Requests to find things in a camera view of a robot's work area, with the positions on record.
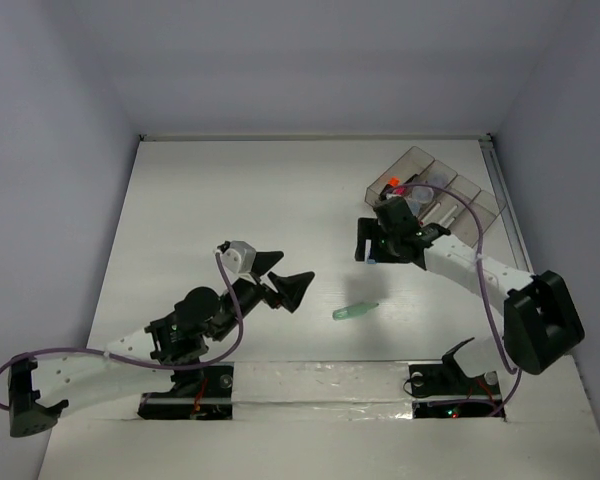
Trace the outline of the red capped white pen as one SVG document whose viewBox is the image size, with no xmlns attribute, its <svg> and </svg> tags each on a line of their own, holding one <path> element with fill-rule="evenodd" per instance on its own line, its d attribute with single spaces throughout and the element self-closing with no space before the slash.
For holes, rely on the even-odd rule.
<svg viewBox="0 0 600 480">
<path fill-rule="evenodd" d="M 429 222 L 429 219 L 439 210 L 441 207 L 440 202 L 436 202 L 420 219 L 420 224 L 425 225 Z"/>
</svg>

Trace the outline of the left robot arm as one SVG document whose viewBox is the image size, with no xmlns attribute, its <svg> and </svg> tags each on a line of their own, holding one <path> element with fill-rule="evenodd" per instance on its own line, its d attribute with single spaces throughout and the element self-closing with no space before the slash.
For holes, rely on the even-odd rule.
<svg viewBox="0 0 600 480">
<path fill-rule="evenodd" d="M 280 251 L 239 253 L 237 247 L 226 243 L 215 251 L 223 293 L 196 287 L 164 317 L 100 349 L 52 347 L 13 357 L 5 368 L 10 436 L 37 435 L 72 413 L 131 395 L 203 396 L 208 369 L 241 343 L 245 317 L 259 304 L 295 312 L 315 278 L 312 271 L 273 273 Z M 209 358 L 207 343 L 230 333 L 234 344 Z"/>
</svg>

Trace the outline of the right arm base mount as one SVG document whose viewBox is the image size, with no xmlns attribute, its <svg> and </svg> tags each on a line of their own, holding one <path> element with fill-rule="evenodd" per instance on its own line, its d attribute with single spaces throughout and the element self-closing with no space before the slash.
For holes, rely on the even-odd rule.
<svg viewBox="0 0 600 480">
<path fill-rule="evenodd" d="M 505 417 L 498 377 L 493 386 L 484 374 L 468 377 L 455 359 L 455 354 L 469 342 L 454 346 L 439 362 L 408 367 L 402 389 L 412 399 L 415 419 Z"/>
</svg>

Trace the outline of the green utility knife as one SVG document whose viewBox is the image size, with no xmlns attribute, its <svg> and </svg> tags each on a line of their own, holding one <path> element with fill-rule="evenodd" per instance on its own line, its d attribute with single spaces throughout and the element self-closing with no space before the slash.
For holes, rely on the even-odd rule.
<svg viewBox="0 0 600 480">
<path fill-rule="evenodd" d="M 358 302 L 346 307 L 336 309 L 332 312 L 334 321 L 343 321 L 366 315 L 379 306 L 377 302 Z"/>
</svg>

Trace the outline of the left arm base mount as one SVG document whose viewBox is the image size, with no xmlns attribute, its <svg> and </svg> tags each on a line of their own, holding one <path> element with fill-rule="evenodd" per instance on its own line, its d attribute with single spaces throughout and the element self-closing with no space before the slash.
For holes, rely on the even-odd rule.
<svg viewBox="0 0 600 480">
<path fill-rule="evenodd" d="M 143 420 L 219 421 L 233 419 L 234 364 L 177 372 L 168 392 L 144 393 L 137 409 Z"/>
</svg>

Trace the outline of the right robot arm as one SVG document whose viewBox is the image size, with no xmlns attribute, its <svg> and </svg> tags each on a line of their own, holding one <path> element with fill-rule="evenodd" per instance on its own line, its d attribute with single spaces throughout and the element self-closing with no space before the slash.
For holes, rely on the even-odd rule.
<svg viewBox="0 0 600 480">
<path fill-rule="evenodd" d="M 491 334 L 461 341 L 445 354 L 442 384 L 462 392 L 498 369 L 539 375 L 585 338 L 565 280 L 513 269 L 470 247 L 449 229 L 421 224 L 397 197 L 357 221 L 354 258 L 376 264 L 413 264 L 479 297 Z"/>
</svg>

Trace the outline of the clear jar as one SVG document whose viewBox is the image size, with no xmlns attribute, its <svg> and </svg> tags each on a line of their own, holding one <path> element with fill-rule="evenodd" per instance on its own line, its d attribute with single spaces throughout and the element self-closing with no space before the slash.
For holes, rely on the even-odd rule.
<svg viewBox="0 0 600 480">
<path fill-rule="evenodd" d="M 451 180 L 452 177 L 445 172 L 434 171 L 428 175 L 426 183 L 434 187 L 445 188 Z"/>
<path fill-rule="evenodd" d="M 429 204 L 433 200 L 434 195 L 434 190 L 427 186 L 415 186 L 410 192 L 411 200 L 420 205 Z"/>
</svg>

